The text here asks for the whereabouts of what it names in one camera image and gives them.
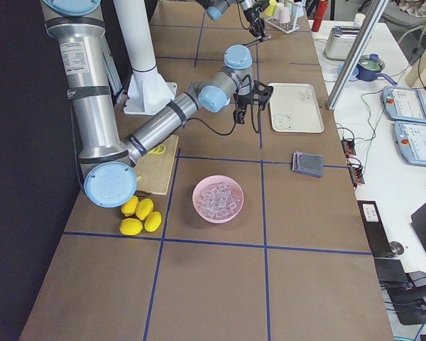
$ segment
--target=saucepan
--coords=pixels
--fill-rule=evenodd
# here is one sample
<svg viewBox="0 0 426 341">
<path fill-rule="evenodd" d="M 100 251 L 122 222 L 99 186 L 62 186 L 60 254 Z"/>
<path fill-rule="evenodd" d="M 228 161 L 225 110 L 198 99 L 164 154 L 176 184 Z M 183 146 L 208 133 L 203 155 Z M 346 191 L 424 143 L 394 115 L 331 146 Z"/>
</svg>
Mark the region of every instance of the saucepan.
<svg viewBox="0 0 426 341">
<path fill-rule="evenodd" d="M 358 76 L 356 77 L 359 80 L 372 82 L 379 77 L 383 77 L 392 85 L 398 85 L 398 83 L 393 78 L 381 72 L 385 68 L 385 63 L 375 53 L 370 55 L 362 55 L 356 66 L 359 70 Z"/>
</svg>

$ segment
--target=white table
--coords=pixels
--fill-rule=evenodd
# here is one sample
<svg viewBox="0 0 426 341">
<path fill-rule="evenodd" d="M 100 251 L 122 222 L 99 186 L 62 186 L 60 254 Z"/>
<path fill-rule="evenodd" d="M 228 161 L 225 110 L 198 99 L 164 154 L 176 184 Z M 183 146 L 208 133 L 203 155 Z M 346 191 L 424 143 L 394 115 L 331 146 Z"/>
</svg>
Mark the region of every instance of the white table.
<svg viewBox="0 0 426 341">
<path fill-rule="evenodd" d="M 330 93 L 337 77 L 337 66 L 341 62 L 327 60 L 323 50 L 332 26 L 351 26 L 351 22 L 323 21 L 319 32 L 312 33 L 315 40 L 319 62 Z M 386 63 L 384 73 L 395 75 L 408 66 L 408 61 L 384 23 L 378 23 L 372 38 L 365 49 L 365 54 L 377 53 Z M 402 76 L 395 76 L 400 86 L 407 86 L 404 81 L 407 69 Z M 336 122 L 351 129 L 355 137 L 369 139 L 372 130 L 367 123 L 368 112 L 360 96 L 368 92 L 377 92 L 389 85 L 386 80 L 373 82 L 356 81 L 348 83 L 334 110 Z M 366 95 L 365 100 L 371 108 L 370 122 L 376 125 L 383 105 L 381 94 Z M 344 131 L 345 137 L 351 134 Z M 426 168 L 410 166 L 402 159 L 393 138 L 393 122 L 385 114 L 381 117 L 376 137 L 369 149 L 364 173 L 365 185 L 356 189 L 357 200 L 376 201 L 381 214 L 383 226 L 389 241 L 400 242 L 405 247 L 399 256 L 405 272 L 424 271 L 426 273 L 426 253 L 411 227 L 410 215 L 426 202 Z M 369 142 L 356 141 L 357 158 L 364 164 Z M 404 326 L 395 313 L 388 312 L 394 335 L 401 337 L 415 336 L 419 326 Z"/>
</svg>

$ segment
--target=robotic arm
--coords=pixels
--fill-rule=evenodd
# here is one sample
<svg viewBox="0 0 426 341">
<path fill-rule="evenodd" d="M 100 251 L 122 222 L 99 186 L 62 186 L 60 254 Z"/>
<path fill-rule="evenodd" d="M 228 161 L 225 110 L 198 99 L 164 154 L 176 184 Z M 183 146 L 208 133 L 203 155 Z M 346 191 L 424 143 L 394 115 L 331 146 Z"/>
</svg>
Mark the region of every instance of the robotic arm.
<svg viewBox="0 0 426 341">
<path fill-rule="evenodd" d="M 271 36 L 265 34 L 265 21 L 261 13 L 270 4 L 269 0 L 236 0 L 243 10 L 246 20 L 249 22 L 249 32 L 256 37 L 256 43 L 268 40 Z M 217 21 L 235 0 L 196 0 L 206 11 L 208 16 Z"/>
<path fill-rule="evenodd" d="M 200 108 L 218 112 L 234 93 L 239 108 L 234 113 L 235 120 L 243 123 L 246 106 L 253 103 L 261 83 L 253 80 L 249 49 L 244 45 L 232 46 L 224 55 L 225 66 L 212 79 L 190 85 L 125 141 L 120 141 L 102 60 L 100 38 L 105 30 L 99 1 L 79 0 L 75 6 L 66 5 L 77 7 L 73 12 L 55 6 L 66 1 L 41 0 L 41 4 L 48 34 L 60 45 L 69 85 L 68 99 L 80 128 L 83 149 L 79 163 L 84 190 L 95 204 L 116 207 L 136 191 L 136 174 L 131 165 L 141 156 L 185 124 Z M 258 103 L 264 107 L 266 101 Z"/>
</svg>

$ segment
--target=toaster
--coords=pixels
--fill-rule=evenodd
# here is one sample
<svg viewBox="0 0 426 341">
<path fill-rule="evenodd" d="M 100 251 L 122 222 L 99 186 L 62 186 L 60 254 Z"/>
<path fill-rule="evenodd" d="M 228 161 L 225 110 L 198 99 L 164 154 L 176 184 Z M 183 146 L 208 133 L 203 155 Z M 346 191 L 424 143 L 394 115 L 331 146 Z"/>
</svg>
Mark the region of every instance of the toaster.
<svg viewBox="0 0 426 341">
<path fill-rule="evenodd" d="M 353 26 L 333 27 L 329 32 L 327 44 L 325 45 L 327 58 L 331 60 L 346 60 L 359 31 L 359 27 Z"/>
</svg>

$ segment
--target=yellow lemon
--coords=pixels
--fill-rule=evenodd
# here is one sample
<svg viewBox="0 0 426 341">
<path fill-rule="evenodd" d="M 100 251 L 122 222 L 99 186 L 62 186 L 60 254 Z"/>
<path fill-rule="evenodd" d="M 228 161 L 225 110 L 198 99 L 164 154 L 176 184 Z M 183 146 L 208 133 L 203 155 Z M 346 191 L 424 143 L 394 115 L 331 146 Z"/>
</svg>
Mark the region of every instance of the yellow lemon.
<svg viewBox="0 0 426 341">
<path fill-rule="evenodd" d="M 146 221 L 145 221 L 145 224 L 144 224 L 145 230 L 147 232 L 156 231 L 159 228 L 159 226 L 161 225 L 161 221 L 162 221 L 162 219 L 161 219 L 161 213 L 160 212 L 155 211 L 155 212 L 150 213 L 148 215 Z"/>
<path fill-rule="evenodd" d="M 142 222 L 136 218 L 126 218 L 120 223 L 120 232 L 126 236 L 135 236 L 142 231 Z"/>
<path fill-rule="evenodd" d="M 121 213 L 125 215 L 125 217 L 130 217 L 136 212 L 136 207 L 139 202 L 139 199 L 133 195 L 131 199 L 125 202 L 121 207 Z"/>
<path fill-rule="evenodd" d="M 153 201 L 147 197 L 142 201 L 139 201 L 136 207 L 136 215 L 140 220 L 145 220 L 148 215 L 153 211 Z"/>
</svg>

